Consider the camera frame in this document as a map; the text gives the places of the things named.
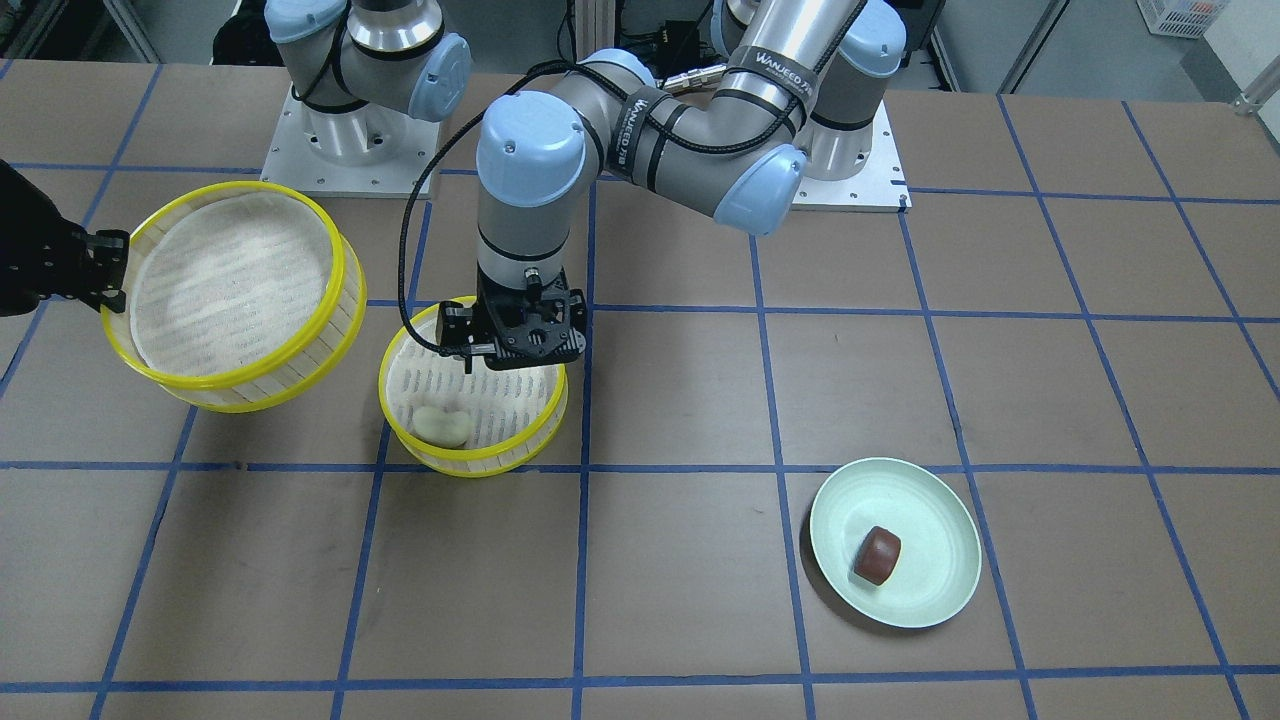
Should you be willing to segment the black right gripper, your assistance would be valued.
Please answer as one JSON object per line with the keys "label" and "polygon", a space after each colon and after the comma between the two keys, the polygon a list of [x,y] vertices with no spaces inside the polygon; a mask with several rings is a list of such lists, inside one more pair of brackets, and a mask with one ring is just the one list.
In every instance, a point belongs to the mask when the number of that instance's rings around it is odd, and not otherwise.
{"label": "black right gripper", "polygon": [[131,236],[88,232],[9,163],[1,163],[1,315],[33,313],[54,295],[95,311],[125,310]]}

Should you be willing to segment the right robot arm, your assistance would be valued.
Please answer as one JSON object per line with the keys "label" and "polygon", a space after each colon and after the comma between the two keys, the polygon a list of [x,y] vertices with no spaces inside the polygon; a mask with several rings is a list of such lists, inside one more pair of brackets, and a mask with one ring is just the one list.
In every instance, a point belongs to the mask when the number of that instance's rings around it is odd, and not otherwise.
{"label": "right robot arm", "polygon": [[[462,99],[466,40],[435,1],[268,1],[268,37],[291,74],[262,179],[305,192],[393,193],[403,149],[426,151]],[[3,165],[3,315],[46,299],[122,313],[131,236],[90,232]]]}

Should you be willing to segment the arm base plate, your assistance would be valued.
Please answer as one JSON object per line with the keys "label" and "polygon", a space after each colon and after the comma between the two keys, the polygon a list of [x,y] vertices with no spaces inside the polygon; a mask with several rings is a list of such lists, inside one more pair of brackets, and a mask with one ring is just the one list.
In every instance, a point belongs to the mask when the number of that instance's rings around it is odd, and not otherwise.
{"label": "arm base plate", "polygon": [[808,158],[794,195],[795,211],[888,211],[913,206],[895,135],[883,102],[870,124],[836,129],[810,122],[797,137]]}
{"label": "arm base plate", "polygon": [[292,86],[260,179],[310,197],[407,199],[443,143],[457,99],[434,118],[372,102],[307,104]]}

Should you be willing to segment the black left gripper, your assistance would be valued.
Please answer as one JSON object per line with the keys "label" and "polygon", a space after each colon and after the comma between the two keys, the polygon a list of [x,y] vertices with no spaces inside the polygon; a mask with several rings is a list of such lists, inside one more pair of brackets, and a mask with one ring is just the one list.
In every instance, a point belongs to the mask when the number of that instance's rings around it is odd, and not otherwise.
{"label": "black left gripper", "polygon": [[477,273],[474,301],[443,301],[436,311],[436,352],[471,370],[480,357],[494,372],[563,365],[586,348],[588,305],[561,270],[511,288]]}

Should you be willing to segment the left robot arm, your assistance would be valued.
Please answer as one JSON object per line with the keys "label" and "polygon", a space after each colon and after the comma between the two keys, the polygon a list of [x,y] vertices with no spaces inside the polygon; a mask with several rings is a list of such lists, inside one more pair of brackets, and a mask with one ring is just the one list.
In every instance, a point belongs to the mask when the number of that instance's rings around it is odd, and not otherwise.
{"label": "left robot arm", "polygon": [[622,49],[576,64],[547,91],[517,82],[477,128],[477,283],[444,301],[421,346],[492,370],[559,365],[586,343],[588,304],[564,272],[571,217],[602,173],[748,234],[776,232],[803,182],[844,181],[870,152],[908,28],[887,1],[716,1],[727,56],[701,106],[660,87]]}

